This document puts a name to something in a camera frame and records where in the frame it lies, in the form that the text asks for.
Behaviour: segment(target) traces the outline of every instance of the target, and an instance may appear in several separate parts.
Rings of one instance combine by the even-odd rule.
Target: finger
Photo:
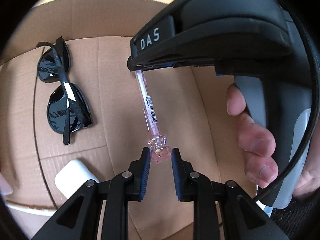
[[[245,109],[244,96],[235,84],[231,84],[227,89],[227,113],[238,115]]]
[[[261,188],[265,188],[278,176],[278,166],[272,157],[263,158],[251,152],[243,152],[246,177]]]
[[[254,123],[247,114],[239,115],[237,121],[238,146],[246,151],[270,157],[276,149],[276,141],[272,133],[263,126]]]

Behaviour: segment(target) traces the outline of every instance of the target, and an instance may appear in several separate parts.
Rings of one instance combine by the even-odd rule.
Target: sunglasses lens
[[[70,54],[68,47],[63,42],[63,65],[65,71],[68,72],[70,68]],[[59,80],[58,70],[53,58],[52,49],[48,49],[40,58],[38,62],[38,77],[44,82],[56,82]]]
[[[81,103],[85,106],[85,112],[87,113],[89,120],[86,120],[84,126],[76,117],[76,114],[70,110],[70,132],[79,130],[80,128],[87,127],[92,124],[90,109],[82,91],[75,84],[72,85],[72,90],[77,93]],[[67,113],[67,97],[63,93],[62,86],[59,86],[50,96],[49,104],[47,107],[47,117],[51,128],[57,132],[63,134],[64,125],[66,121]]]

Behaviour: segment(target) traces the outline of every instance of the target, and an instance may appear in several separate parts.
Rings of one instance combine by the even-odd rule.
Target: black fabric
[[[271,218],[291,240],[319,239],[320,189],[304,202],[293,199],[285,209],[274,209]]]

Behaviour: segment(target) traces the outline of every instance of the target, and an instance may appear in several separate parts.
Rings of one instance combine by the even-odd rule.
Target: human hand
[[[271,157],[276,148],[272,133],[245,111],[246,103],[240,90],[232,84],[227,90],[227,112],[237,115],[236,133],[238,146],[243,149],[244,173],[246,177],[265,188],[278,176],[278,166]],[[320,187],[320,123],[310,142],[307,160],[293,196],[309,197]]]

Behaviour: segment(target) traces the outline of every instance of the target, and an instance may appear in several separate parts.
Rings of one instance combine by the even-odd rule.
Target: device handle
[[[294,156],[306,130],[311,111],[312,90],[300,85],[235,76],[252,119],[273,134],[276,149],[272,157],[279,174]],[[300,178],[309,145],[295,168],[261,202],[273,208],[287,207]]]

